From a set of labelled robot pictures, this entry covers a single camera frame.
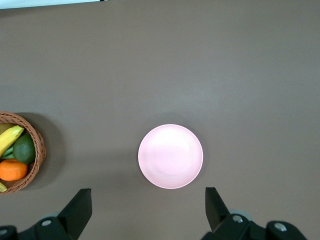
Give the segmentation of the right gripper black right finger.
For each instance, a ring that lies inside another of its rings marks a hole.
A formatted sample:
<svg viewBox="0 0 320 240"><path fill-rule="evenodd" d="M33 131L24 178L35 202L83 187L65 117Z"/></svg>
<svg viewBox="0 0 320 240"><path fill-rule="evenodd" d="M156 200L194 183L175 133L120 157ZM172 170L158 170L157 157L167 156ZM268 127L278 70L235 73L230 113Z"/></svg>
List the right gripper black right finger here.
<svg viewBox="0 0 320 240"><path fill-rule="evenodd" d="M302 232L285 221L261 227L243 214L230 213L217 189L205 188L205 213L211 228L203 240L306 240Z"/></svg>

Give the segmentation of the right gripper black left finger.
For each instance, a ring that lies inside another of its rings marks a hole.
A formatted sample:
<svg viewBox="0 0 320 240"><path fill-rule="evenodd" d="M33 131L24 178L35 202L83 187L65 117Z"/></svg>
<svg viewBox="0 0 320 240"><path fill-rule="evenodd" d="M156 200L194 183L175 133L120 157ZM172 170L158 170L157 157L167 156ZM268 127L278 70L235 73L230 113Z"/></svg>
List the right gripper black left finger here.
<svg viewBox="0 0 320 240"><path fill-rule="evenodd" d="M57 216L48 216L17 232L14 225L0 227L2 240L77 240L92 216L92 191L83 188Z"/></svg>

